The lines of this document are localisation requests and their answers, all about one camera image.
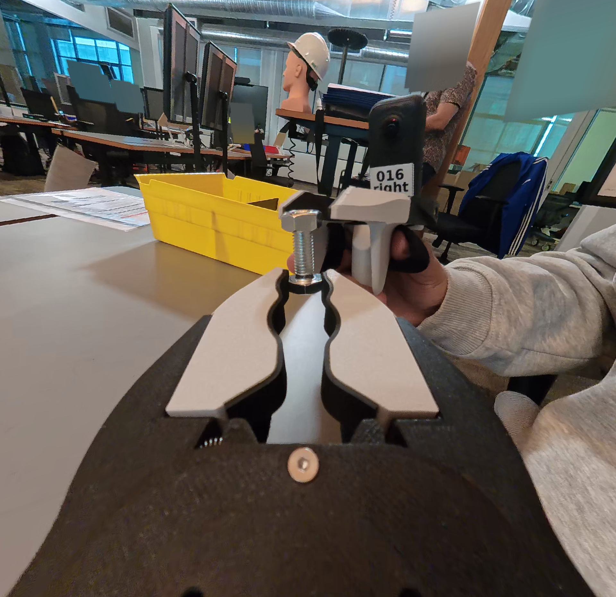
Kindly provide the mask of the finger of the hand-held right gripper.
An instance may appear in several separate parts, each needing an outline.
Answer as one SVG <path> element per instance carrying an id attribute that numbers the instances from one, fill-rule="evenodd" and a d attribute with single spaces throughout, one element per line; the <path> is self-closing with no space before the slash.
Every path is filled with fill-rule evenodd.
<path id="1" fill-rule="evenodd" d="M 322 221 L 330 221 L 330 207 L 335 199 L 319 193 L 311 193 L 307 191 L 297 191 L 287 200 L 282 202 L 278 208 L 278 218 L 281 219 L 283 214 L 300 209 L 315 209 L 321 215 Z"/>
<path id="2" fill-rule="evenodd" d="M 407 222 L 411 199 L 393 193 L 348 187 L 329 206 L 329 218 L 336 221 Z"/>

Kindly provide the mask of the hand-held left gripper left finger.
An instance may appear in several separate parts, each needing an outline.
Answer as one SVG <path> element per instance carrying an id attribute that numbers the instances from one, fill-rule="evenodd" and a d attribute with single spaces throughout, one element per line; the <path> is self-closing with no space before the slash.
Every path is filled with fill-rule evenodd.
<path id="1" fill-rule="evenodd" d="M 225 300 L 212 314 L 171 399 L 167 416 L 243 419 L 267 442 L 287 395 L 280 337 L 289 272 L 275 268 Z"/>

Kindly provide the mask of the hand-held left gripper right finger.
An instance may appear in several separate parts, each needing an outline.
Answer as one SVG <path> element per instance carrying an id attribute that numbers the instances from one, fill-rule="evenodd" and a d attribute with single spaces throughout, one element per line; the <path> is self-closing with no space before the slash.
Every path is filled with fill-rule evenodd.
<path id="1" fill-rule="evenodd" d="M 321 401 L 343 443 L 364 420 L 384 433 L 396 420 L 435 419 L 439 408 L 395 315 L 335 270 L 323 273 Z"/>

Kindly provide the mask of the silver hex nut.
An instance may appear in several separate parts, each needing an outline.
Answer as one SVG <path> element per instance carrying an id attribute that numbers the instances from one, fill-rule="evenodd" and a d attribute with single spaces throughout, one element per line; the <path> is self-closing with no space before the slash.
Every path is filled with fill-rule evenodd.
<path id="1" fill-rule="evenodd" d="M 310 233 L 320 228 L 322 214 L 317 209 L 296 209 L 282 213 L 280 220 L 284 231 Z"/>

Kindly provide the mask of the silver bolt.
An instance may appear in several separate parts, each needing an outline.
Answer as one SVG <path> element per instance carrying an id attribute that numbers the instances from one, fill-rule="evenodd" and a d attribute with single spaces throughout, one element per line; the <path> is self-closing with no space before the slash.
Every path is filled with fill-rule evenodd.
<path id="1" fill-rule="evenodd" d="M 321 275 L 315 269 L 314 242 L 310 231 L 293 232 L 293 273 L 289 275 L 289 289 L 297 294 L 317 291 Z"/>

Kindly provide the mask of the person's right forearm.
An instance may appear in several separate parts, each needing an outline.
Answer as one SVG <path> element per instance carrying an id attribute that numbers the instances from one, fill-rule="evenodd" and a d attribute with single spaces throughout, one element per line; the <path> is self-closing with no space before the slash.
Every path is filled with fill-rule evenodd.
<path id="1" fill-rule="evenodd" d="M 560 373 L 615 359 L 615 226 L 566 252 L 445 266 L 448 289 L 419 331 L 498 375 Z"/>

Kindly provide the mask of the blue-legged standing desk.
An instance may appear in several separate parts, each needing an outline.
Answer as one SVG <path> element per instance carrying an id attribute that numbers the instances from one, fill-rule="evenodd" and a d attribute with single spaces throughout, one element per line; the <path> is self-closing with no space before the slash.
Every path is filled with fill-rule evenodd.
<path id="1" fill-rule="evenodd" d="M 330 116 L 322 110 L 307 114 L 278 108 L 275 114 L 288 122 L 288 132 L 300 126 L 313 132 L 318 193 L 330 196 L 334 188 L 347 188 L 358 149 L 368 148 L 368 123 Z"/>

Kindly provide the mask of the grey desk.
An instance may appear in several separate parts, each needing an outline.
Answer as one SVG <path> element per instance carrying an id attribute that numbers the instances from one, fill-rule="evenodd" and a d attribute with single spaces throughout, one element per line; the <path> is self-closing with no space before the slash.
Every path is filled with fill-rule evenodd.
<path id="1" fill-rule="evenodd" d="M 1 230 L 1 595 L 112 409 L 180 333 L 257 278 L 150 227 L 58 217 Z"/>

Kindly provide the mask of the black office chair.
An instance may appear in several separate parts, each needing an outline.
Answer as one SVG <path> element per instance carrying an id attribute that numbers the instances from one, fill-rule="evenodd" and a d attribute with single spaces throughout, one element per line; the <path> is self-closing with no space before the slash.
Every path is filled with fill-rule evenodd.
<path id="1" fill-rule="evenodd" d="M 536 214 L 527 242 L 544 252 L 554 250 L 580 208 L 578 193 L 548 193 Z"/>
<path id="2" fill-rule="evenodd" d="M 487 185 L 474 196 L 458 215 L 450 212 L 453 204 L 453 193 L 450 194 L 448 210 L 439 213 L 435 225 L 437 238 L 434 247 L 439 247 L 446 241 L 447 245 L 438 257 L 443 263 L 449 263 L 448 254 L 453 243 L 459 245 L 471 242 L 479 247 L 498 254 L 500 247 L 501 220 L 506 197 L 515 187 L 520 161 L 515 161 L 497 169 L 494 177 L 489 178 Z"/>

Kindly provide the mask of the black monitor stand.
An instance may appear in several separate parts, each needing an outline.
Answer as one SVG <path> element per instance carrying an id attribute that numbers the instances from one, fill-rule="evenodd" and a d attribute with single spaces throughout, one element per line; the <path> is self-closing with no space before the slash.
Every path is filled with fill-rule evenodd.
<path id="1" fill-rule="evenodd" d="M 221 107 L 221 149 L 222 149 L 222 172 L 228 177 L 228 93 L 219 91 L 218 93 Z"/>
<path id="2" fill-rule="evenodd" d="M 201 157 L 201 141 L 200 141 L 200 127 L 198 123 L 198 85 L 196 74 L 186 71 L 184 73 L 184 79 L 189 85 L 190 91 L 190 110 L 192 119 L 192 147 L 193 147 L 193 167 L 195 173 L 198 173 L 202 169 L 202 157 Z"/>

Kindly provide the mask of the black round floor lamp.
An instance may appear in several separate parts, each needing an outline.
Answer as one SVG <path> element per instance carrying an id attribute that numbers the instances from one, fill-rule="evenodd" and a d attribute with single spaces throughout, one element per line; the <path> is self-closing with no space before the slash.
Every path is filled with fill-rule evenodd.
<path id="1" fill-rule="evenodd" d="M 342 85 L 349 52 L 360 53 L 367 46 L 368 39 L 366 35 L 353 29 L 334 28 L 328 31 L 328 41 L 332 46 L 342 49 L 341 65 L 337 80 L 337 84 Z"/>

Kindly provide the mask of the mannequin head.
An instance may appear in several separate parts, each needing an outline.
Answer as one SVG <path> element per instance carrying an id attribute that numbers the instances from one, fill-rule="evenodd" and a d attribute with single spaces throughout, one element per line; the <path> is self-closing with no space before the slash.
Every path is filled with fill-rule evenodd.
<path id="1" fill-rule="evenodd" d="M 282 110 L 312 114 L 309 103 L 309 94 L 312 86 L 318 83 L 318 78 L 304 59 L 293 50 L 287 55 L 285 70 L 283 72 L 282 88 L 288 94 L 280 103 Z"/>

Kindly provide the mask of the medium black monitor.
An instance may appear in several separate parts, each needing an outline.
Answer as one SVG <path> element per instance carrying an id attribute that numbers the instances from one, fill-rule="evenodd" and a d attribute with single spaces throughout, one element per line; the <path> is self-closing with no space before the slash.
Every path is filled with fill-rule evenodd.
<path id="1" fill-rule="evenodd" d="M 240 104 L 247 110 L 251 106 L 254 128 L 264 134 L 267 130 L 268 88 L 252 84 L 235 84 L 232 103 Z"/>

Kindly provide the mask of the grey leaning board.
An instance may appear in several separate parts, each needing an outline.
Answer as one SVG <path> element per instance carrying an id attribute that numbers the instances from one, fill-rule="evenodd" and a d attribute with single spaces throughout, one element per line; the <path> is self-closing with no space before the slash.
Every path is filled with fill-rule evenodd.
<path id="1" fill-rule="evenodd" d="M 96 168 L 96 162 L 58 144 L 47 172 L 44 192 L 85 189 Z"/>

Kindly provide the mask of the wooden post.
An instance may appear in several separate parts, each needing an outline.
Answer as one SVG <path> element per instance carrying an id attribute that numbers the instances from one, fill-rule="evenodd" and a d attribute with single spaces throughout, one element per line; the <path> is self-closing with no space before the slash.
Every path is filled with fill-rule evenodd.
<path id="1" fill-rule="evenodd" d="M 453 133 L 452 139 L 447 147 L 443 162 L 435 177 L 433 177 L 424 188 L 426 196 L 432 200 L 437 198 L 440 185 L 443 183 L 443 178 L 457 151 L 461 135 L 469 119 L 470 112 L 473 109 L 474 102 L 479 95 L 487 66 L 489 65 L 492 52 L 511 3 L 512 0 L 484 0 L 482 3 L 467 57 L 467 60 L 472 63 L 477 71 L 475 85 L 469 98 L 468 105 L 462 112 L 457 129 Z"/>

